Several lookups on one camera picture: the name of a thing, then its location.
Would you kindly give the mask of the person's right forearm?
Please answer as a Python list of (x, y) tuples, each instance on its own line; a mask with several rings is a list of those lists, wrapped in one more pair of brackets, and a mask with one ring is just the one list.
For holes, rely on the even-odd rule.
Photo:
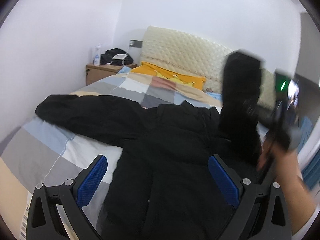
[(298, 161), (295, 152), (275, 155), (276, 182), (285, 197), (292, 238), (302, 239), (315, 221), (319, 206), (298, 176)]

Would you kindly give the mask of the person's right hand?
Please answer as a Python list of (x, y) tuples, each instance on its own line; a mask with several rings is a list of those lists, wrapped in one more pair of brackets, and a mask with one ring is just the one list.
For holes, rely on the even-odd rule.
[(298, 161), (296, 150), (285, 150), (277, 142), (265, 139), (258, 161), (258, 169), (262, 169), (272, 159), (274, 174), (278, 180), (296, 178)]

